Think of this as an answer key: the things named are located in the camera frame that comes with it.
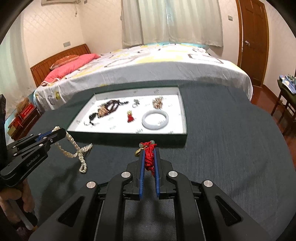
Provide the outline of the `brown plush toy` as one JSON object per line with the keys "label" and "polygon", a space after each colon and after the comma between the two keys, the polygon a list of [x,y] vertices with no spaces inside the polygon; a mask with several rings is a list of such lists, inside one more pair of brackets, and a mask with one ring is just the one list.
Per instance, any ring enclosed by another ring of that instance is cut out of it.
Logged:
{"label": "brown plush toy", "polygon": [[28,97],[24,98],[23,101],[19,102],[16,105],[15,117],[18,116],[29,104],[30,104],[30,101]]}

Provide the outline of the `clothes pile on chair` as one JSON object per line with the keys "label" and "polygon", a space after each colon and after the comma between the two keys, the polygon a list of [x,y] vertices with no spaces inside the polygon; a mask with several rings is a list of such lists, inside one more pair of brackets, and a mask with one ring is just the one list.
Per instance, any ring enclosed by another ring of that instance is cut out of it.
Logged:
{"label": "clothes pile on chair", "polygon": [[296,79],[292,75],[280,75],[279,76],[281,83],[289,90],[293,95],[296,94]]}

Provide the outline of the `green jewelry tray box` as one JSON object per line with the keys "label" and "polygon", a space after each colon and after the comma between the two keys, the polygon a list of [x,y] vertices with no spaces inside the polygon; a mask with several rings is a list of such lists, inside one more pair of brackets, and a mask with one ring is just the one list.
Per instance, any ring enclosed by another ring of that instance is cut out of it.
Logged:
{"label": "green jewelry tray box", "polygon": [[183,146],[188,135],[178,86],[93,94],[67,131],[79,142],[115,145]]}

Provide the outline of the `dark grey table cloth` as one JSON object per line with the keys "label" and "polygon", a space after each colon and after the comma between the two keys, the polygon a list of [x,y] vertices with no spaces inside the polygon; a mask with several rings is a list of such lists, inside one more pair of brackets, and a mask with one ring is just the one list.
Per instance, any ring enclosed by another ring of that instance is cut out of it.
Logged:
{"label": "dark grey table cloth", "polygon": [[42,225],[88,181],[105,183],[135,160],[139,143],[153,140],[160,156],[190,180],[213,181],[258,222],[272,240],[295,240],[295,168],[287,143],[269,113],[253,105],[235,87],[196,81],[152,81],[97,87],[74,95],[57,110],[45,112],[33,126],[39,134],[67,128],[96,93],[151,87],[178,87],[187,136],[172,133],[76,133],[75,141],[93,144],[88,170],[57,147],[29,176],[38,224]]}

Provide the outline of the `black cord pendant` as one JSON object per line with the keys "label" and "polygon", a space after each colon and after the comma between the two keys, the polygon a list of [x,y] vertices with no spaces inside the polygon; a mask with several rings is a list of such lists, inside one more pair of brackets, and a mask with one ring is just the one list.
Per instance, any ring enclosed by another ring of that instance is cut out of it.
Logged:
{"label": "black cord pendant", "polygon": [[85,126],[96,126],[98,125],[98,121],[95,121],[96,119],[99,119],[98,112],[92,113],[88,116],[88,121],[84,122]]}

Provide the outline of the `pale jade bangle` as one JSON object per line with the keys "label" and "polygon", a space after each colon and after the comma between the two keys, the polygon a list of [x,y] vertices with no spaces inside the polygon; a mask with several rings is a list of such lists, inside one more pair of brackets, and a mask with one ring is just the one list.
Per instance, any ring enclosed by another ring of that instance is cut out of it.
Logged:
{"label": "pale jade bangle", "polygon": [[160,130],[166,127],[168,123],[169,116],[163,110],[150,110],[142,116],[142,126],[151,131]]}

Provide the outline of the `wooden chair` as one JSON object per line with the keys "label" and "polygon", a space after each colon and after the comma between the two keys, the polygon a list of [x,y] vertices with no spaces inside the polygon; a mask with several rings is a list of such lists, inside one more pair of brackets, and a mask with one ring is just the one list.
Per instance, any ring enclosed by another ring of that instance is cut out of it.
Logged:
{"label": "wooden chair", "polygon": [[278,87],[280,88],[280,93],[275,102],[273,111],[271,112],[271,116],[273,116],[278,106],[282,106],[284,109],[280,119],[278,120],[278,123],[280,123],[283,117],[285,116],[285,114],[289,112],[288,110],[289,109],[291,110],[292,117],[288,120],[287,126],[282,133],[282,135],[286,135],[292,130],[292,127],[295,125],[295,94],[291,93],[288,90],[288,87],[284,85],[284,81],[281,78],[278,78],[277,83],[278,83]]}

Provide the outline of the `brown wooden door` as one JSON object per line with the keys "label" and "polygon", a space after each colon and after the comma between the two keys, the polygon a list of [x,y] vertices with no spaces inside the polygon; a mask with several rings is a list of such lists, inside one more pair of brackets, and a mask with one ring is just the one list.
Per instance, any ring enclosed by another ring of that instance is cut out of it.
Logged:
{"label": "brown wooden door", "polygon": [[240,30],[239,67],[254,86],[264,82],[269,54],[267,12],[261,1],[237,1]]}

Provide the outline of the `orange patterned pillow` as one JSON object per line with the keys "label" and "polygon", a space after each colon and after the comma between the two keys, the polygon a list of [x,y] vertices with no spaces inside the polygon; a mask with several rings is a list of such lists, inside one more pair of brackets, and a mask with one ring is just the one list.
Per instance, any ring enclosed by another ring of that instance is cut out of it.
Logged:
{"label": "orange patterned pillow", "polygon": [[56,69],[58,67],[61,67],[61,66],[65,65],[65,64],[67,64],[69,62],[72,62],[72,61],[74,61],[74,60],[76,60],[78,58],[79,58],[79,55],[68,55],[68,56],[65,56],[65,57],[57,60],[56,62],[54,62],[51,65],[50,70],[54,70],[54,69]]}

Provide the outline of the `rose gold brooch in tray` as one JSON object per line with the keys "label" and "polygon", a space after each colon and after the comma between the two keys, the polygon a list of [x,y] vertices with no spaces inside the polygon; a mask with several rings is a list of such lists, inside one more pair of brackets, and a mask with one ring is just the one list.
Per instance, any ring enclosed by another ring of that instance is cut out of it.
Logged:
{"label": "rose gold brooch in tray", "polygon": [[154,109],[162,109],[163,107],[163,97],[157,97],[152,101],[152,105]]}

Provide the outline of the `gold bell short red tassel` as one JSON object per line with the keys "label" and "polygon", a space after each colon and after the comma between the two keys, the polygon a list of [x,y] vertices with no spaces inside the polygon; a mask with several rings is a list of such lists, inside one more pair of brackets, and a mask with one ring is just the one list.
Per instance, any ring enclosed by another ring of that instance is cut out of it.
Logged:
{"label": "gold bell short red tassel", "polygon": [[131,123],[132,121],[134,121],[134,117],[132,116],[132,111],[129,110],[129,111],[127,112],[127,122],[128,122],[128,123]]}

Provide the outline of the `red gift box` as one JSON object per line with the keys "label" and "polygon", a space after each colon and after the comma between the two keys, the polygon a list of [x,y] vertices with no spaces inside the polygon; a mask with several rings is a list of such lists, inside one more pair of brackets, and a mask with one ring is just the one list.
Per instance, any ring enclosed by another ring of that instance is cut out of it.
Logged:
{"label": "red gift box", "polygon": [[33,110],[35,106],[32,103],[29,103],[18,115],[22,120],[24,120]]}

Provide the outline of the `rose gold brooch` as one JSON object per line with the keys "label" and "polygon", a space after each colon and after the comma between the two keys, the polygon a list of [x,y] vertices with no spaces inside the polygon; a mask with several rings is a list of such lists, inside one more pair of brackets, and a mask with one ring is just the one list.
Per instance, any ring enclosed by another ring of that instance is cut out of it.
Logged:
{"label": "rose gold brooch", "polygon": [[152,101],[152,105],[154,109],[162,109],[163,107],[163,97],[157,97]]}
{"label": "rose gold brooch", "polygon": [[102,118],[110,114],[110,110],[106,105],[101,105],[97,110],[97,117]]}

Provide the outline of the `wooden nightstand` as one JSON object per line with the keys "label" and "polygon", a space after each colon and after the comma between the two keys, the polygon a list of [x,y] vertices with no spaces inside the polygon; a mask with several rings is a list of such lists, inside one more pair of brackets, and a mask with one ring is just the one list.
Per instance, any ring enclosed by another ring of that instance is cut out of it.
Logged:
{"label": "wooden nightstand", "polygon": [[8,135],[14,141],[24,138],[40,117],[37,108],[32,109],[23,120],[20,116],[17,116],[8,127]]}

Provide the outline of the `wall air conditioner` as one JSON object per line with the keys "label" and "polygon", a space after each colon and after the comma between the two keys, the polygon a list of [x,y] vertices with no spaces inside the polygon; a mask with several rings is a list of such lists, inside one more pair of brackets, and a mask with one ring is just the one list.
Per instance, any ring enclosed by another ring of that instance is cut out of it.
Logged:
{"label": "wall air conditioner", "polygon": [[41,6],[53,4],[80,4],[81,0],[41,0]]}

